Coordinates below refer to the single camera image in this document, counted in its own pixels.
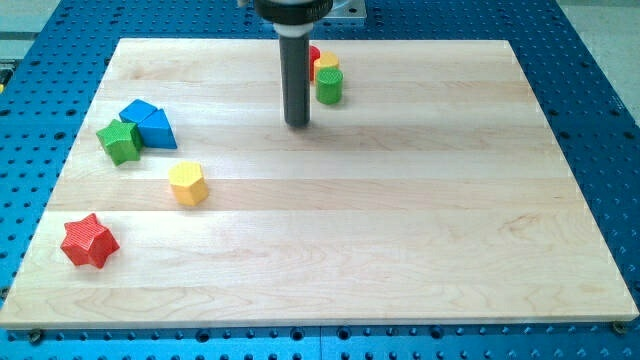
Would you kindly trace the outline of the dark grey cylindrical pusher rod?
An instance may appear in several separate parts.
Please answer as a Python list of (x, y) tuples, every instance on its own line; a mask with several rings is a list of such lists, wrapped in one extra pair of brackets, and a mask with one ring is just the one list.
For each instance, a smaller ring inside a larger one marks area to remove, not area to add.
[(310, 121), (309, 32), (313, 25), (277, 25), (284, 120), (289, 127)]

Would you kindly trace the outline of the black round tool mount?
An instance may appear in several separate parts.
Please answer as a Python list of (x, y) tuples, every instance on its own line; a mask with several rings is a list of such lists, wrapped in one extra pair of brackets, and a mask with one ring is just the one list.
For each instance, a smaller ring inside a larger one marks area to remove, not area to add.
[(314, 23), (325, 17), (333, 7), (332, 0), (283, 2), (254, 0), (254, 9), (263, 19), (283, 25)]

